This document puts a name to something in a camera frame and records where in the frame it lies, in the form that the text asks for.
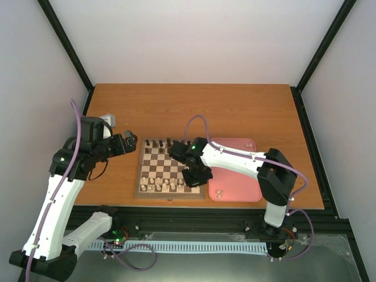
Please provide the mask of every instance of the chessboard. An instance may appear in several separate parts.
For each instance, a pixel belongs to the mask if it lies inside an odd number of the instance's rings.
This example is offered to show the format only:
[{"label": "chessboard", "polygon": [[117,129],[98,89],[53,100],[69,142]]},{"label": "chessboard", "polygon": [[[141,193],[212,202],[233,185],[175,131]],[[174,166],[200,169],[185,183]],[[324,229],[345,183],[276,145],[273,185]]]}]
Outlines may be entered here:
[{"label": "chessboard", "polygon": [[135,197],[168,200],[205,198],[204,187],[191,188],[185,184],[182,170],[187,167],[169,156],[172,140],[175,139],[142,139]]}]

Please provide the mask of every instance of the wooden tabletop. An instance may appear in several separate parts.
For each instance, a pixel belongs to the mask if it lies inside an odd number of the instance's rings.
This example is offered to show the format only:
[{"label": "wooden tabletop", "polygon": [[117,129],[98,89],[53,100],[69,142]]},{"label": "wooden tabletop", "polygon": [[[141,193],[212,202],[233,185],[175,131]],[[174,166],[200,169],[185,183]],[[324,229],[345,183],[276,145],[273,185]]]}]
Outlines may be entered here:
[{"label": "wooden tabletop", "polygon": [[[192,85],[192,84],[98,84],[88,116],[115,115],[114,133],[131,130],[144,137],[182,137],[188,120],[205,115],[210,137],[245,137],[256,143],[258,152],[280,150],[296,169],[309,179],[308,188],[292,207],[323,209],[317,181],[288,85]],[[190,125],[187,137],[205,137],[203,122]],[[137,199],[134,197],[140,146],[137,151],[110,159],[106,173],[87,181],[79,193],[79,205],[144,207],[241,207],[265,208],[257,203],[216,202],[208,194],[203,200]],[[93,177],[103,169],[97,165]],[[298,177],[294,189],[303,185]]]}]

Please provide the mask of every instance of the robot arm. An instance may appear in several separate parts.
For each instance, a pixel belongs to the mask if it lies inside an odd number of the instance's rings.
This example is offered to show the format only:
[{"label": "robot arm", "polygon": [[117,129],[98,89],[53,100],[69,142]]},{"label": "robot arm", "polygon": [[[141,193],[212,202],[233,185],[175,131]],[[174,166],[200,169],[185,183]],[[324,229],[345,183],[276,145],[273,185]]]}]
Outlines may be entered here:
[{"label": "robot arm", "polygon": [[[51,202],[51,195],[73,158],[76,138],[69,138],[63,148],[55,153],[49,169],[51,175],[48,191],[38,220],[23,249],[11,254],[9,258],[11,264],[26,268],[30,253],[35,249],[31,271],[58,281],[65,281],[72,274],[82,252],[100,235],[113,227],[115,209],[102,206],[89,220],[63,237],[76,197],[96,163],[108,162],[111,157],[136,150],[137,136],[130,131],[125,132],[125,138],[121,134],[113,135],[111,125],[114,125],[114,122],[108,116],[104,119],[81,118],[81,140],[77,158],[58,194]],[[46,206],[49,203],[52,204],[46,214]],[[43,217],[45,223],[42,233],[38,245],[34,246],[36,231]]]},{"label": "robot arm", "polygon": [[213,178],[211,167],[248,175],[259,182],[263,197],[267,200],[264,221],[279,228],[297,176],[290,170],[262,160],[271,159],[287,166],[291,164],[276,149],[270,149],[268,153],[255,153],[228,148],[215,142],[213,145],[215,147],[200,137],[195,138],[190,146],[173,141],[170,156],[188,166],[188,169],[182,171],[187,185],[195,187],[207,183]]}]

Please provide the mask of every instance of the gray floor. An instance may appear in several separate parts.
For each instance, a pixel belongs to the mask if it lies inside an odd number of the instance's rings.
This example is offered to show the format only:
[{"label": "gray floor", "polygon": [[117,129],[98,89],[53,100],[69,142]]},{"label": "gray floor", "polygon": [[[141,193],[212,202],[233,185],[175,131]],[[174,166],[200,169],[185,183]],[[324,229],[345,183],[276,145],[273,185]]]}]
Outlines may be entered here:
[{"label": "gray floor", "polygon": [[[295,244],[291,255],[304,248]],[[99,251],[87,251],[80,257],[68,282],[361,281],[348,250],[343,244],[330,243],[314,246],[301,259],[273,263],[267,257],[244,254],[158,254],[154,267],[145,272],[130,271],[115,259],[104,260]],[[151,255],[130,253],[125,259],[136,267],[144,267]]]}]

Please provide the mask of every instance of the pink plastic tray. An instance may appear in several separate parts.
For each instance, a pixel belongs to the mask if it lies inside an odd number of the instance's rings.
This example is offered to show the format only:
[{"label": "pink plastic tray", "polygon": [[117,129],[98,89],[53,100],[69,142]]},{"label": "pink plastic tray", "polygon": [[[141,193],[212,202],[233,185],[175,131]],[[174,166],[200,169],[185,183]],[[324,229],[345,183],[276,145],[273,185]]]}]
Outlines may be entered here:
[{"label": "pink plastic tray", "polygon": [[[234,149],[255,152],[256,145],[247,138],[212,138],[212,141]],[[241,173],[213,167],[209,180],[209,196],[220,202],[258,202],[262,198],[258,181]]]}]

